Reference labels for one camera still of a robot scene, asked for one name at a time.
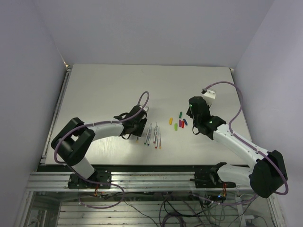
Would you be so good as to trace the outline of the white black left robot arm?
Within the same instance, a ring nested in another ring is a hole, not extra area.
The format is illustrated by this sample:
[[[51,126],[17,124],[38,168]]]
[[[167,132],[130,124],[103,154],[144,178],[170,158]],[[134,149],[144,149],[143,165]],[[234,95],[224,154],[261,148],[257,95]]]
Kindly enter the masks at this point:
[[[131,135],[140,137],[147,122],[148,110],[146,106],[136,105],[130,112],[114,116],[113,121],[101,124],[85,124],[75,117],[53,139],[51,147],[80,175],[80,183],[91,188],[100,180],[97,170],[85,158],[91,143],[107,137],[125,140]]]

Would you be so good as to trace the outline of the green ended white pen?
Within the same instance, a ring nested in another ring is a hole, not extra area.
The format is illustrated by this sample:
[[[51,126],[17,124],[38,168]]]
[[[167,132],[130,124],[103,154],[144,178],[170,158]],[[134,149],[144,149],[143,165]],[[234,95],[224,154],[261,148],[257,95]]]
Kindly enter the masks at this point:
[[[150,130],[151,130],[151,126],[149,126],[147,131],[146,131],[146,136],[145,136],[145,139],[144,139],[144,145],[146,145],[147,142],[148,142]]]

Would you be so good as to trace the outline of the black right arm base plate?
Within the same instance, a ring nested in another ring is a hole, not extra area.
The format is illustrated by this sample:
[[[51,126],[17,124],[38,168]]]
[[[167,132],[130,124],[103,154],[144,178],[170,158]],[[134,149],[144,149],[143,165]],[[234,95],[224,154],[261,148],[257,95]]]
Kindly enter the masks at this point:
[[[235,188],[236,184],[232,182],[213,182],[208,172],[195,172],[194,177],[189,179],[195,183],[196,188]]]

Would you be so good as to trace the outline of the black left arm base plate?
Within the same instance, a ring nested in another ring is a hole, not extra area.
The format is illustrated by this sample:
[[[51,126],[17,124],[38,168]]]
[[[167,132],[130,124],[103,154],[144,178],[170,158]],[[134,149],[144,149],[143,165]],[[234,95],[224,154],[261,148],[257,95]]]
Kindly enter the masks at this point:
[[[112,176],[109,172],[95,172],[88,179],[78,174],[71,174],[68,181],[68,189],[109,189]]]

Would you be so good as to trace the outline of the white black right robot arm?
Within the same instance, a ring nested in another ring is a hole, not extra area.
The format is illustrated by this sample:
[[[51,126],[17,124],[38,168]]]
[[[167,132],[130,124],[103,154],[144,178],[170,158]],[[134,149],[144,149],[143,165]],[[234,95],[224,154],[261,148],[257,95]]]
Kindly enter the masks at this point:
[[[250,186],[262,198],[279,194],[278,189],[284,186],[282,194],[287,194],[288,177],[282,154],[277,150],[269,152],[238,135],[222,118],[211,115],[209,109],[203,97],[189,99],[187,115],[193,120],[193,128],[224,145],[246,163],[245,167],[225,162],[214,165],[209,171],[209,183],[214,187],[226,182]]]

